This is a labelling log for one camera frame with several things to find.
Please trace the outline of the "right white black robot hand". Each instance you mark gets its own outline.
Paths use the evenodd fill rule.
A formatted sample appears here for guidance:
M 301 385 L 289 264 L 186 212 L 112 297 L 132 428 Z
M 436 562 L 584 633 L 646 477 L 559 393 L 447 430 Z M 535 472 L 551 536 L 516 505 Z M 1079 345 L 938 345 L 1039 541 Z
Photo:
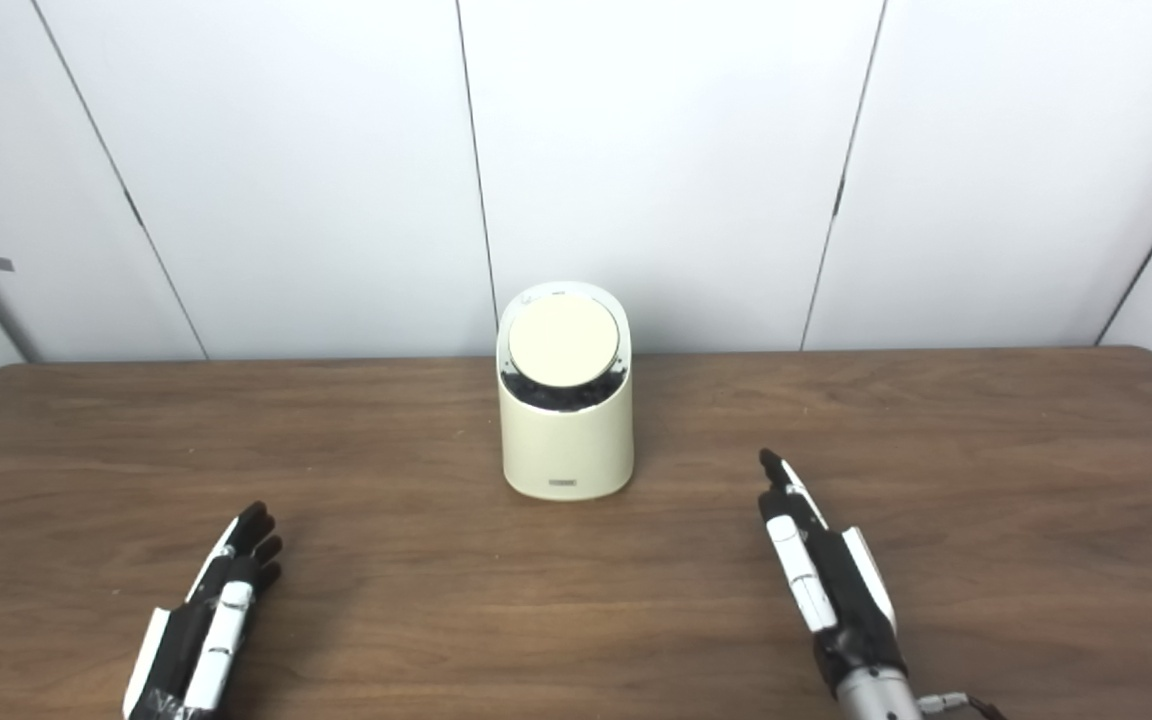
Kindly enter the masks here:
M 812 635 L 814 665 L 831 694 L 856 670 L 908 675 L 895 612 L 861 529 L 838 530 L 790 464 L 770 448 L 759 462 L 771 483 L 758 507 L 794 602 Z

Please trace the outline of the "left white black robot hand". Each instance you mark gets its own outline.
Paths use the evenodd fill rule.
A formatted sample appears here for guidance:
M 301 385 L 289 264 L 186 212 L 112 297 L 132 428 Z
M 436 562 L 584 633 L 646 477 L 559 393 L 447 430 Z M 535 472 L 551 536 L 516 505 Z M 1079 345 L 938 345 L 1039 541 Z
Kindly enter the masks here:
M 174 609 L 151 612 L 122 702 L 124 719 L 228 719 L 228 685 L 257 602 L 282 575 L 268 506 L 230 520 Z

